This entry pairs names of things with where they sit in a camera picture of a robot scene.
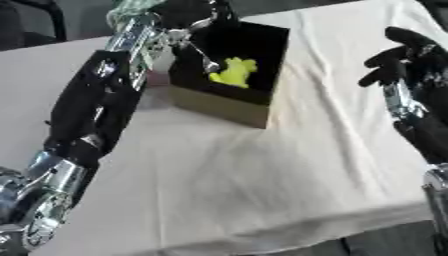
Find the white fabric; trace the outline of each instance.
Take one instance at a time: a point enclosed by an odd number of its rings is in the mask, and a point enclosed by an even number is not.
[[[413,0],[248,18],[291,28],[267,130],[171,106],[150,90],[69,222],[36,256],[221,256],[313,245],[429,219],[419,154],[391,126],[362,63],[388,25],[447,36]],[[0,163],[26,166],[43,121],[106,39],[0,54]]]

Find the black chair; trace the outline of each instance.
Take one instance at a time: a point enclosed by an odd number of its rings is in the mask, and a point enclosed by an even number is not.
[[[448,9],[447,0],[417,0],[420,2],[431,14],[432,18],[448,32],[448,17],[444,18],[441,10]]]
[[[54,28],[54,37],[35,32],[24,33],[24,47],[39,46],[67,41],[64,14],[53,0],[11,0],[12,2],[45,11],[50,15]]]

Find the yellow toy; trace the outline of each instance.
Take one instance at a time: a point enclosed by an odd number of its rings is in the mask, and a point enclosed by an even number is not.
[[[247,79],[250,73],[257,72],[255,60],[242,60],[238,57],[226,59],[227,69],[218,73],[210,73],[210,80],[217,83],[228,84],[248,89]]]

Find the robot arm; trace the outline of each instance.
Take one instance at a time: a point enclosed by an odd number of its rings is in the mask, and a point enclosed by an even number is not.
[[[390,27],[386,36],[404,44],[366,61],[377,68],[361,86],[378,82],[395,129],[426,159],[423,189],[433,213],[438,255],[448,255],[448,53],[415,32]]]
[[[187,28],[167,27],[175,17],[164,20],[163,14],[172,5],[121,18],[105,49],[91,56],[60,95],[43,150],[22,172],[0,168],[0,255],[26,255],[65,223],[99,160],[115,148],[165,47],[185,47],[195,30],[235,17],[223,0],[207,0],[194,8],[209,17]]]

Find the cardboard box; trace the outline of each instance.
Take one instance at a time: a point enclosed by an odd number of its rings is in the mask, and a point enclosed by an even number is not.
[[[176,52],[177,60],[170,69],[174,103],[188,110],[266,128],[288,35],[285,28],[241,22],[195,36],[193,42],[213,61],[254,59],[258,71],[251,74],[249,89],[215,83],[204,73],[200,54],[191,48]]]

